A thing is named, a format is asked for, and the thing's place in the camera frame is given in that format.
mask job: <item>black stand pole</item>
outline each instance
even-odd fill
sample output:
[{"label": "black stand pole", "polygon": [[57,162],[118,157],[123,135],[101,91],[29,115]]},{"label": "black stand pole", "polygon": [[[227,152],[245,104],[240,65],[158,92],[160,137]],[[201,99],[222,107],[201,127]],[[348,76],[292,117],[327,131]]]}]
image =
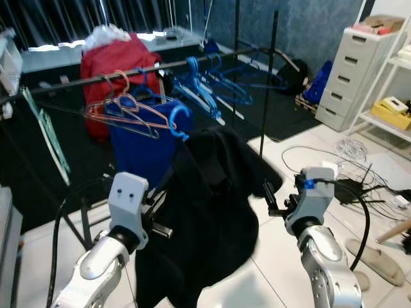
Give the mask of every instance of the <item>black stand pole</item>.
[{"label": "black stand pole", "polygon": [[[234,52],[236,52],[238,49],[238,41],[239,41],[238,36],[240,35],[239,29],[240,29],[240,0],[236,0],[236,27],[234,30],[234,36],[235,36]],[[234,67],[236,67],[237,64],[238,64],[238,55],[234,57]],[[234,71],[233,81],[234,83],[237,82],[237,72],[236,71]],[[236,95],[234,94],[234,102],[232,104],[232,127],[235,126],[236,109],[237,109]]]},{"label": "black stand pole", "polygon": [[272,66],[274,61],[274,52],[275,52],[275,37],[277,35],[277,23],[278,23],[278,11],[274,12],[274,19],[272,23],[272,32],[271,32],[271,45],[269,51],[269,61],[268,61],[268,74],[267,74],[267,88],[265,89],[265,99],[264,99],[264,112],[263,112],[263,125],[261,127],[261,144],[259,145],[259,156],[263,156],[263,145],[264,145],[264,135],[265,135],[265,124],[267,121],[267,110],[268,110],[268,99],[269,91],[268,86],[271,82],[272,75]]}]

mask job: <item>black cloth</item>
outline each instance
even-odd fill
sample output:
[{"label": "black cloth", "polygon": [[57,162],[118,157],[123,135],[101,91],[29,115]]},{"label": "black cloth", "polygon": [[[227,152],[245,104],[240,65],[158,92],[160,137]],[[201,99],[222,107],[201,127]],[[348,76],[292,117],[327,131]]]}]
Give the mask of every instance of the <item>black cloth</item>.
[{"label": "black cloth", "polygon": [[229,276],[252,255],[258,219],[251,194],[263,196],[281,177],[224,126],[191,133],[177,146],[155,221],[171,239],[150,234],[136,253],[137,304],[152,308],[165,296],[175,308],[194,308],[201,290]]}]

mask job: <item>cardboard box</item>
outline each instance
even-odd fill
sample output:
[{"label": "cardboard box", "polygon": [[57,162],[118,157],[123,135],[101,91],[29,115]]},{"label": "cardboard box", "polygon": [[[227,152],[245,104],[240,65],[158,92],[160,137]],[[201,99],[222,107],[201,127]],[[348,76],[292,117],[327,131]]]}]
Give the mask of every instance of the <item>cardboard box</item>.
[{"label": "cardboard box", "polygon": [[372,27],[384,27],[391,30],[391,32],[401,29],[404,18],[389,16],[389,15],[375,15],[365,18],[365,23]]},{"label": "cardboard box", "polygon": [[410,115],[407,113],[395,114],[381,103],[375,104],[371,109],[371,113],[402,130],[407,130],[411,124]]}]

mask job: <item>slipper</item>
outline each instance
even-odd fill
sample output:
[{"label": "slipper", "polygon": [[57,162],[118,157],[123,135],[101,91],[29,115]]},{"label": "slipper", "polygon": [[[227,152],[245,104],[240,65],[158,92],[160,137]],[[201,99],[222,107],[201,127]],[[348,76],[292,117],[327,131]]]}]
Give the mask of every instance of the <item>slipper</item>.
[{"label": "slipper", "polygon": [[[361,243],[357,239],[349,239],[345,247],[353,255],[358,253]],[[395,286],[402,286],[404,283],[404,273],[399,268],[396,261],[379,249],[366,246],[361,256],[361,261],[375,271],[379,276]]]},{"label": "slipper", "polygon": [[357,278],[361,291],[367,291],[370,288],[370,279],[362,271],[354,272],[355,278]]}]

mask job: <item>yellow box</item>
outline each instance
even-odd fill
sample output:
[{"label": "yellow box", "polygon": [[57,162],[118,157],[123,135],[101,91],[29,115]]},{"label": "yellow box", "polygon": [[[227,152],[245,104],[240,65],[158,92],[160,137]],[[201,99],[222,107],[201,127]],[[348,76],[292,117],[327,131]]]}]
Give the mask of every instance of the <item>yellow box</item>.
[{"label": "yellow box", "polygon": [[407,130],[411,124],[411,116],[406,112],[402,114],[394,114],[381,103],[375,104],[371,109],[371,113],[402,130]]}]

